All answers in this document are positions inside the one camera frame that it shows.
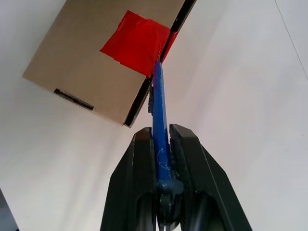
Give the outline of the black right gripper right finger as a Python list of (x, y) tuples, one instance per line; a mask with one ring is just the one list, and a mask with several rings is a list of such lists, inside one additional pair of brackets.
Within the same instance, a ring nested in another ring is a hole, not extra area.
[(252, 229), (223, 168), (192, 130), (169, 126), (171, 153), (184, 184), (180, 226), (183, 231)]

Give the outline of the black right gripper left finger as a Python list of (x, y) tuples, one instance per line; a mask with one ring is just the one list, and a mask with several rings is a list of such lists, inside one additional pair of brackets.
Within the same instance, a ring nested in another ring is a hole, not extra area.
[(110, 177), (100, 229), (154, 231), (155, 216), (154, 141), (151, 128), (145, 127), (133, 135)]

